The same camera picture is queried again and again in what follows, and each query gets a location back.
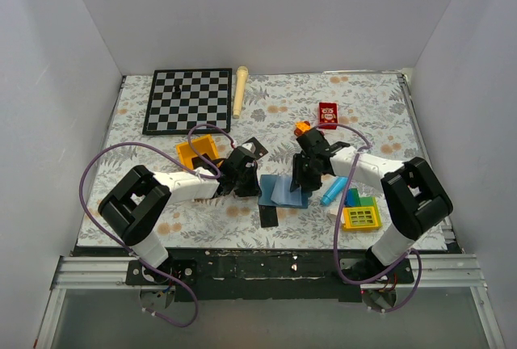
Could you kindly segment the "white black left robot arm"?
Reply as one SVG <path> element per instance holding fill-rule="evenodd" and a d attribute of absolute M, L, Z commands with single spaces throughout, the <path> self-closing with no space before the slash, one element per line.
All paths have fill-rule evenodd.
<path fill-rule="evenodd" d="M 152 172 L 133 167 L 101 201 L 99 214 L 121 241 L 144 261 L 144 274 L 154 284 L 164 284 L 172 273 L 172 258 L 154 232 L 168 204 L 210 200 L 234 193 L 239 197 L 260 194 L 256 157 L 238 146 L 213 170 L 198 167 L 192 172 Z"/>

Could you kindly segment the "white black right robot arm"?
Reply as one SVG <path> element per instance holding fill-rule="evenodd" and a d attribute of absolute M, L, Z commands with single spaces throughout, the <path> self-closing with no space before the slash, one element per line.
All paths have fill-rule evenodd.
<path fill-rule="evenodd" d="M 395 161 L 371 155 L 369 141 L 359 148 L 331 144 L 319 128 L 297 139 L 301 151 L 292 161 L 292 189 L 318 190 L 322 176 L 345 177 L 383 192 L 391 225 L 367 249 L 363 259 L 348 269 L 338 268 L 347 284 L 384 282 L 413 250 L 414 243 L 453 210 L 453 204 L 427 160 Z"/>

